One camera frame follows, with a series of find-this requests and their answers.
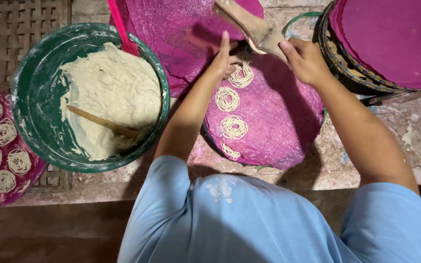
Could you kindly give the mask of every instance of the red handle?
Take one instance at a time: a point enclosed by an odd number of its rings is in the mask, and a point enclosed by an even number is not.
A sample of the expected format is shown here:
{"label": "red handle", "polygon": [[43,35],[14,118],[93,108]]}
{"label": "red handle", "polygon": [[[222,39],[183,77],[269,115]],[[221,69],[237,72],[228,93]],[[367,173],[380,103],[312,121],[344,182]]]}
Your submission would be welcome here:
{"label": "red handle", "polygon": [[133,54],[139,57],[139,50],[137,49],[137,45],[131,42],[126,34],[126,28],[124,28],[123,20],[121,19],[120,10],[118,9],[118,5],[116,5],[116,0],[107,0],[108,6],[110,7],[111,16],[115,21],[116,28],[118,29],[118,33],[120,34],[121,48],[123,51]]}

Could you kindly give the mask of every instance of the green bowl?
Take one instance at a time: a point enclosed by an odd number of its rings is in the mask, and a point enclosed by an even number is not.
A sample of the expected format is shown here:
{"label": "green bowl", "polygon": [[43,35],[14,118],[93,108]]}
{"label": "green bowl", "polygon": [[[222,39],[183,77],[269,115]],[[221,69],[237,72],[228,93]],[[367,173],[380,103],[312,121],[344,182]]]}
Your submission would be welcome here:
{"label": "green bowl", "polygon": [[82,173],[98,173],[116,169],[139,158],[147,151],[165,127],[170,107],[170,90],[163,67],[152,50],[128,33],[139,46],[140,56],[155,70],[162,91],[162,110],[151,134],[120,157],[90,161],[71,149],[75,148],[73,130],[61,121],[60,98],[68,87],[58,83],[59,66],[88,53],[105,50],[103,44],[119,46],[116,27],[102,23],[82,23],[61,28],[47,35],[22,59],[12,85],[12,111],[19,134],[45,161],[60,168]]}

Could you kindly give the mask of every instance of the light blue shirt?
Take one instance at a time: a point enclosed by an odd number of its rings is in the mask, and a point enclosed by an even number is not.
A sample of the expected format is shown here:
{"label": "light blue shirt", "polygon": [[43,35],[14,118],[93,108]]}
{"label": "light blue shirt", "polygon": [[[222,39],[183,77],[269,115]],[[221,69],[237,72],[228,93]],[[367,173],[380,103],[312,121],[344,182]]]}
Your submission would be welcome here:
{"label": "light blue shirt", "polygon": [[149,168],[118,262],[421,262],[421,198],[393,183],[361,187],[340,238],[308,200],[244,176],[188,177],[184,161]]}

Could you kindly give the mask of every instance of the bamboo mat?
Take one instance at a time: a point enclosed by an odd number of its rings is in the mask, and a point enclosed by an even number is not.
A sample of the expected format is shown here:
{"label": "bamboo mat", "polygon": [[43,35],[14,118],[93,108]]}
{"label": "bamboo mat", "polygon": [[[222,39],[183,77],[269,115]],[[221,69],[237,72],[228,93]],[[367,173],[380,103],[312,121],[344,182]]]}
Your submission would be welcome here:
{"label": "bamboo mat", "polygon": [[71,23],[70,0],[0,0],[0,85],[46,34]]}

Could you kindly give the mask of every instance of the pink cloth-covered tray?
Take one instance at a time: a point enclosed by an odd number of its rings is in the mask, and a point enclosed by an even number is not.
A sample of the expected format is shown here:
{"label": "pink cloth-covered tray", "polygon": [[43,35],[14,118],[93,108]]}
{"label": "pink cloth-covered tray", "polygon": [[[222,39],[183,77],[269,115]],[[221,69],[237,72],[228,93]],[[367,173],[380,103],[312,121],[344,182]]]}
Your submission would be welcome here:
{"label": "pink cloth-covered tray", "polygon": [[339,0],[330,22],[363,66],[398,85],[421,88],[421,1]]}
{"label": "pink cloth-covered tray", "polygon": [[[258,0],[236,0],[264,17]],[[117,0],[127,31],[144,41],[164,66],[170,95],[188,92],[218,52],[224,30],[241,40],[233,25],[214,14],[213,0]]]}
{"label": "pink cloth-covered tray", "polygon": [[[11,103],[4,97],[5,94],[0,94],[0,103],[3,105],[4,112],[3,116],[0,118],[0,122],[4,118],[10,118],[14,121],[14,117],[11,111]],[[10,204],[15,202],[20,196],[22,196],[40,177],[43,172],[46,170],[46,164],[43,159],[38,157],[32,149],[22,140],[20,135],[18,134],[14,141],[10,142],[6,146],[0,146],[0,150],[2,152],[2,162],[0,166],[0,170],[8,170],[8,153],[16,148],[25,149],[29,153],[30,160],[32,161],[32,166],[30,170],[22,176],[15,175],[16,186],[13,190],[9,193],[0,193],[0,206],[5,204]],[[23,189],[24,185],[30,180],[30,185],[22,192],[18,192]]]}
{"label": "pink cloth-covered tray", "polygon": [[[237,162],[288,170],[305,158],[319,134],[323,118],[321,98],[275,57],[257,55],[250,66],[254,79],[248,86],[235,88],[229,81],[219,85],[238,93],[240,104],[236,110],[220,111],[214,101],[218,89],[214,90],[205,118],[208,133],[220,150],[223,141],[240,152]],[[243,138],[223,137],[220,121],[229,115],[240,116],[248,124]]]}

